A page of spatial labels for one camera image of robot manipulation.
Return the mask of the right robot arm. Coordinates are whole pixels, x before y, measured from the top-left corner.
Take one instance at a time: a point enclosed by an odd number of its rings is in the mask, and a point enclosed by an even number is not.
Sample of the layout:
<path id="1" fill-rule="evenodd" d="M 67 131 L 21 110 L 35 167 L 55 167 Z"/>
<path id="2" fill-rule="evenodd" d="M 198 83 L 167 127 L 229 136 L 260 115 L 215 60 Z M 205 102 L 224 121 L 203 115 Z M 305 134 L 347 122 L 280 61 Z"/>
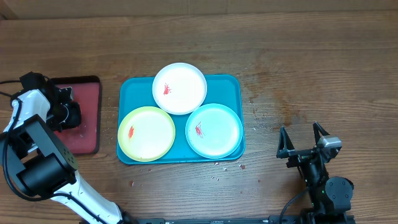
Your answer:
<path id="1" fill-rule="evenodd" d="M 325 164 L 334 159 L 342 148 L 339 137 L 326 132 L 319 123 L 313 123 L 315 145 L 310 149 L 296 150 L 284 127 L 280 128 L 276 157 L 287 159 L 288 168 L 296 167 L 306 188 L 290 199 L 277 223 L 354 223 L 351 210 L 354 184 L 344 177 L 330 177 Z M 298 198 L 308 194 L 312 206 L 304 208 L 299 215 L 285 215 L 288 207 Z"/>

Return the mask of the yellow-green plate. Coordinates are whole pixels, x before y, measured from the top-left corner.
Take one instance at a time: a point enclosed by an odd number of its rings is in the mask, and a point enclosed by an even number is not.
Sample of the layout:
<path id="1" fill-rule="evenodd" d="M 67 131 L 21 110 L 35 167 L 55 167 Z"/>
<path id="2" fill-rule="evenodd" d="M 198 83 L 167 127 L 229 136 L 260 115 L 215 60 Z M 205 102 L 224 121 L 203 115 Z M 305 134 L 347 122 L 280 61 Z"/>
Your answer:
<path id="1" fill-rule="evenodd" d="M 168 113 L 143 106 L 128 113 L 118 128 L 118 144 L 128 158 L 151 162 L 164 156 L 175 140 L 175 125 Z"/>

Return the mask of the white plate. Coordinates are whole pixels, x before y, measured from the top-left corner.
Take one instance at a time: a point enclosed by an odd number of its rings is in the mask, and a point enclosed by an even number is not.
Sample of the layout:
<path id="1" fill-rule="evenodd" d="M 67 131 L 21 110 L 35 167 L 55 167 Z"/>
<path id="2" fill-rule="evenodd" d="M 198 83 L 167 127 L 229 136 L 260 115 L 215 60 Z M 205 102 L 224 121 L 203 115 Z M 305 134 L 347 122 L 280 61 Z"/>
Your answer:
<path id="1" fill-rule="evenodd" d="M 200 107 L 207 94 L 204 74 L 189 63 L 172 63 L 154 78 L 152 95 L 157 105 L 174 115 L 184 115 Z"/>

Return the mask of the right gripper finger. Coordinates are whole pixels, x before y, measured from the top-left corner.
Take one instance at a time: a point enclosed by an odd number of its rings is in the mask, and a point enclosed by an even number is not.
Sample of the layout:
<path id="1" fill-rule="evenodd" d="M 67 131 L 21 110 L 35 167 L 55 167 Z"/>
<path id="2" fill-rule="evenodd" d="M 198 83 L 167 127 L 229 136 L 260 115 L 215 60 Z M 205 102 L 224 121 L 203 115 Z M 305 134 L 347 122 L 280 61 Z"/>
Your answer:
<path id="1" fill-rule="evenodd" d="M 295 151 L 294 145 L 287 134 L 287 131 L 284 127 L 281 127 L 279 130 L 279 145 L 277 148 L 277 152 L 293 152 Z"/>
<path id="2" fill-rule="evenodd" d="M 321 136 L 327 136 L 329 133 L 325 131 L 318 122 L 313 123 L 313 133 L 315 137 L 315 143 L 317 144 Z"/>

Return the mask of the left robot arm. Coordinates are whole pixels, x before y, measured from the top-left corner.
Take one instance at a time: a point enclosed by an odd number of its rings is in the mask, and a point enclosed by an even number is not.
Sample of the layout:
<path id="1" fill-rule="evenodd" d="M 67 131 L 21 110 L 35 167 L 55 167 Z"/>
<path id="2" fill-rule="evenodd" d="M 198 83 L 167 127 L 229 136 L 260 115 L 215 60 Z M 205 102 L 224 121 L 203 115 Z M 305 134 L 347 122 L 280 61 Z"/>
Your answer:
<path id="1" fill-rule="evenodd" d="M 9 95 L 13 112 L 1 133 L 2 171 L 14 194 L 30 202 L 62 203 L 84 223 L 138 223 L 84 180 L 74 155 L 55 134 L 81 124 L 72 88 L 59 88 L 34 72 L 19 83 L 22 90 Z"/>

